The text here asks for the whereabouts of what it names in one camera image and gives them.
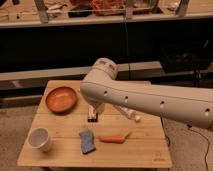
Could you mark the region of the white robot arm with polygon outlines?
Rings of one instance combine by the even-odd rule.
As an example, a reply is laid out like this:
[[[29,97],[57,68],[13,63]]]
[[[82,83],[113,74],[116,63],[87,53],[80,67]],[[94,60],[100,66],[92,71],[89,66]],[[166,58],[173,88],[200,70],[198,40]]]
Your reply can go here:
[[[109,103],[213,132],[213,89],[116,81],[117,73],[112,60],[99,58],[80,84],[84,99],[94,108]]]

